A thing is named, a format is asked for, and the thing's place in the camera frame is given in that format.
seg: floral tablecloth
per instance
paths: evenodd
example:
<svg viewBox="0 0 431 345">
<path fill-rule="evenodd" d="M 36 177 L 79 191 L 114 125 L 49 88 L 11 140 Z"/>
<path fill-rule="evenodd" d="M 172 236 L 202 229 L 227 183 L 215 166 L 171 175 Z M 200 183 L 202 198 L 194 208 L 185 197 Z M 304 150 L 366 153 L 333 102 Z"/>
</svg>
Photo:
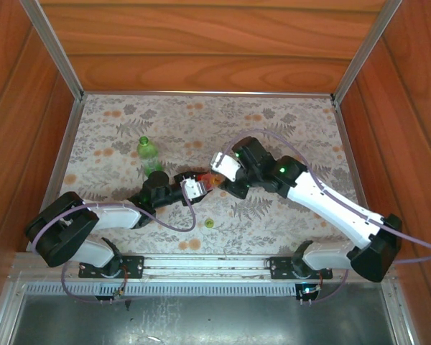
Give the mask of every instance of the floral tablecloth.
<svg viewBox="0 0 431 345">
<path fill-rule="evenodd" d="M 144 181 L 136 146 L 147 135 L 159 148 L 164 171 L 172 177 L 190 168 L 208 168 L 214 152 L 239 132 L 268 129 L 286 137 L 328 184 L 356 200 L 330 100 L 209 96 L 89 95 L 73 145 L 61 193 L 74 190 L 92 201 L 121 201 Z M 275 139 L 254 135 L 276 157 L 292 153 Z M 317 214 L 262 189 L 246 200 L 222 190 L 195 205 L 198 224 L 177 233 L 154 222 L 143 229 L 105 229 L 122 252 L 195 254 L 288 254 L 306 239 L 335 241 L 343 235 Z M 157 215 L 188 227 L 182 204 Z M 214 226 L 207 228 L 206 219 Z"/>
</svg>

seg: wood grain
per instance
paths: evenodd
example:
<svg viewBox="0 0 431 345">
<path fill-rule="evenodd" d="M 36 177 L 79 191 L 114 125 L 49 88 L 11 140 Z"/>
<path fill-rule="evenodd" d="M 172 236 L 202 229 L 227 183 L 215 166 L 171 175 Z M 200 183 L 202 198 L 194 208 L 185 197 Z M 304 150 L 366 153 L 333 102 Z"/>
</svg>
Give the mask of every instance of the wood grain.
<svg viewBox="0 0 431 345">
<path fill-rule="evenodd" d="M 348 90 L 341 110 L 369 207 L 381 214 L 394 213 L 405 219 L 381 155 L 383 147 L 377 143 L 358 83 L 353 83 Z M 405 222 L 402 231 L 412 233 Z M 418 255 L 413 244 L 404 241 L 399 258 L 411 257 Z M 431 344 L 431 290 L 425 284 L 425 271 L 419 264 L 410 264 L 398 267 L 398 273 L 422 344 Z"/>
<path fill-rule="evenodd" d="M 41 4 L 138 4 L 138 5 L 200 5 L 252 6 L 294 9 L 337 9 L 342 11 L 378 12 L 385 0 L 40 0 Z"/>
<path fill-rule="evenodd" d="M 16 64 L 30 27 L 30 21 L 18 1 L 0 1 L 0 95 Z"/>
<path fill-rule="evenodd" d="M 384 38 L 431 144 L 431 1 L 407 1 Z"/>
<path fill-rule="evenodd" d="M 69 55 L 259 54 L 351 60 L 373 13 L 208 7 L 51 6 Z"/>
<path fill-rule="evenodd" d="M 32 30 L 0 100 L 0 225 L 44 114 L 57 69 Z"/>
<path fill-rule="evenodd" d="M 406 233 L 431 243 L 431 1 L 402 3 L 341 107 L 369 205 L 399 212 Z M 429 253 L 403 243 L 403 257 Z M 431 261 L 398 271 L 431 344 Z"/>
<path fill-rule="evenodd" d="M 348 63 L 283 57 L 71 56 L 86 90 L 332 92 Z"/>
<path fill-rule="evenodd" d="M 0 292 L 24 227 L 40 210 L 73 104 L 73 96 L 60 75 L 51 88 L 47 108 L 39 114 L 42 123 L 29 159 L 0 228 Z"/>
</svg>

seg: purple cable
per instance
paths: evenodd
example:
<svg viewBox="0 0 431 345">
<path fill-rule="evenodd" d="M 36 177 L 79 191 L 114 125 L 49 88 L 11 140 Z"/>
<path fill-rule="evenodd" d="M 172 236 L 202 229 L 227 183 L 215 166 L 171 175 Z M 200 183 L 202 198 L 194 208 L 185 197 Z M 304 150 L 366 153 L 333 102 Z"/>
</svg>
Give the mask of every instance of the purple cable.
<svg viewBox="0 0 431 345">
<path fill-rule="evenodd" d="M 193 210 L 192 204 L 190 203 L 190 200 L 188 199 L 187 193 L 185 192 L 185 181 L 182 182 L 182 194 L 184 195 L 184 199 L 185 202 L 187 203 L 188 208 L 190 209 L 190 213 L 192 214 L 192 220 L 193 220 L 193 224 L 190 228 L 188 229 L 179 229 L 179 228 L 175 228 L 169 224 L 166 224 L 162 221 L 160 221 L 159 219 L 157 219 L 156 217 L 154 217 L 152 214 L 148 213 L 147 211 L 136 207 L 134 205 L 128 205 L 125 203 L 102 203 L 102 204 L 98 204 L 98 203 L 85 203 L 83 205 L 80 206 L 76 206 L 74 208 L 71 208 L 70 210 L 67 210 L 66 212 L 62 212 L 59 216 L 55 217 L 53 220 L 51 220 L 48 224 L 46 224 L 45 226 L 43 226 L 43 228 L 38 232 L 38 234 L 36 235 L 36 237 L 34 238 L 34 240 L 32 241 L 32 251 L 35 254 L 37 253 L 37 243 L 40 240 L 40 238 L 43 236 L 43 234 L 52 226 L 54 225 L 56 222 L 58 222 L 60 219 L 68 216 L 69 214 L 72 214 L 76 211 L 79 210 L 83 210 L 84 208 L 105 208 L 105 207 L 112 207 L 112 206 L 118 206 L 118 207 L 124 207 L 124 208 L 129 208 L 133 211 L 137 211 L 140 212 L 142 214 L 144 214 L 145 216 L 148 216 L 149 218 L 151 218 L 153 221 L 156 221 L 158 224 L 163 225 L 164 227 L 174 230 L 174 231 L 178 231 L 178 232 L 189 232 L 192 231 L 195 226 L 196 226 L 196 215 L 195 215 L 195 210 Z"/>
<path fill-rule="evenodd" d="M 332 195 L 331 193 L 329 193 L 326 189 L 324 189 L 323 184 L 319 181 L 316 173 L 314 172 L 314 170 L 311 168 L 311 164 L 305 159 L 305 157 L 303 157 L 303 155 L 292 145 L 290 144 L 284 137 L 267 131 L 265 129 L 251 129 L 245 132 L 240 133 L 239 135 L 237 135 L 235 138 L 233 138 L 227 145 L 227 148 L 225 148 L 225 150 L 222 152 L 221 158 L 219 159 L 219 161 L 217 162 L 217 164 L 215 165 L 215 167 L 218 167 L 221 163 L 222 163 L 222 159 L 226 156 L 226 154 L 228 153 L 228 151 L 235 145 L 235 143 L 237 143 L 239 140 L 243 139 L 246 135 L 250 135 L 250 134 L 254 134 L 254 133 L 262 133 L 262 134 L 266 134 L 269 136 L 272 136 L 273 138 L 279 140 L 280 142 L 282 142 L 284 145 L 286 145 L 287 147 L 289 147 L 297 156 L 300 157 L 300 159 L 302 160 L 303 164 L 305 164 L 308 168 L 308 172 L 310 173 L 312 179 L 315 181 L 316 185 L 319 187 L 321 193 L 326 194 L 326 196 L 328 196 L 329 198 L 331 198 L 333 201 L 335 201 L 337 204 L 339 204 L 340 206 L 346 208 L 347 210 L 349 210 L 350 212 L 353 212 L 354 214 L 356 214 L 357 216 L 361 217 L 362 219 L 366 219 L 366 216 L 364 214 L 362 214 L 361 212 L 359 212 L 358 210 L 352 208 L 351 206 L 347 205 L 346 203 L 342 202 L 340 199 L 336 198 L 334 195 Z M 375 221 L 373 219 L 369 219 L 368 220 L 369 223 L 378 226 L 379 228 L 388 231 L 390 234 L 393 234 L 395 236 L 401 237 L 403 239 L 406 239 L 407 241 L 411 241 L 414 242 L 416 244 L 419 244 L 421 246 L 427 247 L 429 249 L 431 249 L 431 244 L 427 243 L 425 241 L 422 241 L 421 239 L 416 239 L 415 237 L 403 234 L 400 231 L 391 229 L 390 227 L 379 223 L 378 221 Z M 418 258 L 412 258 L 412 259 L 401 259 L 401 260 L 395 260 L 394 264 L 414 264 L 417 262 L 425 262 L 431 260 L 431 255 L 427 256 L 427 257 L 418 257 Z"/>
<path fill-rule="evenodd" d="M 99 300 L 91 300 L 91 299 L 87 299 L 87 298 L 82 298 L 80 296 L 74 295 L 73 293 L 71 293 L 67 287 L 67 285 L 65 284 L 65 273 L 67 272 L 67 269 L 69 268 L 69 264 L 70 261 L 67 261 L 64 266 L 62 266 L 62 272 L 60 273 L 60 283 L 62 285 L 62 289 L 64 290 L 65 294 L 71 298 L 73 298 L 74 300 L 77 300 L 79 302 L 83 302 L 83 303 L 90 303 L 90 304 L 99 304 L 102 305 L 102 301 Z M 144 298 L 143 296 L 137 296 L 137 297 L 125 297 L 125 298 L 119 298 L 117 300 L 114 299 L 110 299 L 109 301 L 106 301 L 106 303 L 108 304 L 112 304 L 112 303 L 124 303 L 128 300 L 138 300 L 140 298 Z"/>
<path fill-rule="evenodd" d="M 316 304 L 316 303 L 324 302 L 325 300 L 331 299 L 333 296 L 337 295 L 338 292 L 340 290 L 342 290 L 343 286 L 345 285 L 346 280 L 348 279 L 348 274 L 349 273 L 350 273 L 350 270 L 346 270 L 345 275 L 343 276 L 343 279 L 340 282 L 340 285 L 332 293 L 330 293 L 329 295 L 327 295 L 327 296 L 325 296 L 323 298 L 320 298 L 319 300 L 312 301 L 311 304 L 310 304 L 310 306 L 313 305 L 313 304 Z"/>
</svg>

